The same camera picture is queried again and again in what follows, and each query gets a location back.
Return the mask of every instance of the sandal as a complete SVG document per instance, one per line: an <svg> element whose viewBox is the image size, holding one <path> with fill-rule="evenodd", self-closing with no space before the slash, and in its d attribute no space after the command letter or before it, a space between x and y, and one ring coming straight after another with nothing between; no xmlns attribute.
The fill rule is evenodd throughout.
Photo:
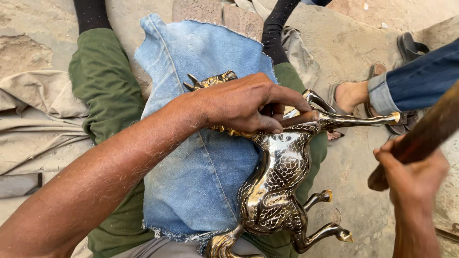
<svg viewBox="0 0 459 258"><path fill-rule="evenodd" d="M382 62L376 62L371 68L371 78L381 75L387 71L386 66ZM368 118L379 116L370 102L364 104L365 112ZM385 126L389 131L396 135L404 135L411 130L418 120L417 111L406 111L400 113L400 120L396 124L386 124Z"/></svg>
<svg viewBox="0 0 459 258"><path fill-rule="evenodd" d="M335 101L336 88L341 84L342 83L335 83L335 84L330 85L330 89L328 90L328 103L330 104L330 106L332 106L336 110L335 114L338 114L338 115L352 115L352 114L349 114L346 111L342 110L340 108L340 106L338 106L338 104ZM347 133L347 129L348 128L345 127L345 128L338 128L338 129L335 129L333 131L330 131L330 133L331 132L338 132L338 133L341 134L341 136L336 138L336 139L328 141L328 146L335 145L338 142L339 139L344 137L346 135L346 133Z"/></svg>
<svg viewBox="0 0 459 258"><path fill-rule="evenodd" d="M409 32L405 32L397 37L397 45L403 60L408 62L430 52L428 46L423 43L415 42L413 36Z"/></svg>

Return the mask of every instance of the polished metal surface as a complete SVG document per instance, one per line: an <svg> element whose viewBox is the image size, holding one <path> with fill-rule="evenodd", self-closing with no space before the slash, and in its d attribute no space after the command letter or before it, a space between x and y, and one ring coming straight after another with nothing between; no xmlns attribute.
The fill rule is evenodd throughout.
<svg viewBox="0 0 459 258"><path fill-rule="evenodd" d="M190 90L197 90L237 77L234 72L227 71L201 82L192 76L190 78L194 86L188 87ZM333 114L334 108L314 91L307 90L303 95L309 103L315 103L323 110L313 106L318 113L316 120L285 127L280 134L261 131L246 133L223 126L211 128L220 132L226 131L230 135L244 136L252 140L262 151L255 171L239 189L239 225L233 231L215 236L209 241L206 248L207 258L241 258L242 256L233 253L231 248L244 231L266 235L278 230L286 230L290 233L293 247L298 253L304 253L317 241L328 236L335 236L340 241L353 242L351 232L335 223L328 223L311 236L306 236L308 227L306 212L318 202L330 202L332 196L330 190L315 193L305 205L300 204L295 197L295 189L306 179L311 167L309 143L320 131L396 123L400 115L393 113L370 119L336 115ZM299 112L293 107L287 107L284 119L298 114ZM259 257L262 256L244 256L244 258Z"/></svg>

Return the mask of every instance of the wooden handle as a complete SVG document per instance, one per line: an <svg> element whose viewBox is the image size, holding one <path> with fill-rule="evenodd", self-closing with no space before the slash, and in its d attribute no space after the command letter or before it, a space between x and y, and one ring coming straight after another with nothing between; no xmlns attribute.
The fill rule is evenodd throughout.
<svg viewBox="0 0 459 258"><path fill-rule="evenodd" d="M391 153L403 164L425 159L459 129L459 80L432 109L392 148ZM379 165L368 178L368 187L376 191L389 188L384 167Z"/></svg>

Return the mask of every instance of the black sock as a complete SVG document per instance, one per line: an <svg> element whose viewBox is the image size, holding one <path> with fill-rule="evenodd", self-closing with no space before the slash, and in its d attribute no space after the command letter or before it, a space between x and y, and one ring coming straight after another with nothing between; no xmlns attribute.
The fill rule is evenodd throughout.
<svg viewBox="0 0 459 258"><path fill-rule="evenodd" d="M105 0L73 0L80 34L93 28L109 28Z"/></svg>
<svg viewBox="0 0 459 258"><path fill-rule="evenodd" d="M314 2L318 6L326 6L327 4L331 2L331 0L311 0L311 1Z"/></svg>
<svg viewBox="0 0 459 258"><path fill-rule="evenodd" d="M280 33L291 12L300 0L278 0L269 17L264 21L263 53L273 60L273 65L289 62L280 41Z"/></svg>

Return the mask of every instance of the denim cloth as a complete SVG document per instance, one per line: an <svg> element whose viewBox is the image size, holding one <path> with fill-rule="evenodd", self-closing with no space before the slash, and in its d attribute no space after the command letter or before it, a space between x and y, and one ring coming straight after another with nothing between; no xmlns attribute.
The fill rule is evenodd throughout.
<svg viewBox="0 0 459 258"><path fill-rule="evenodd" d="M370 79L370 102L380 115L431 107L459 79L459 39Z"/></svg>
<svg viewBox="0 0 459 258"><path fill-rule="evenodd" d="M146 37L134 58L153 80L142 118L188 92L182 85L191 83L187 73L202 80L230 69L240 78L263 72L277 83L262 45L225 27L165 24L156 14L140 24ZM234 228L237 192L257 159L245 138L209 129L193 134L144 178L144 226L176 241L202 241Z"/></svg>

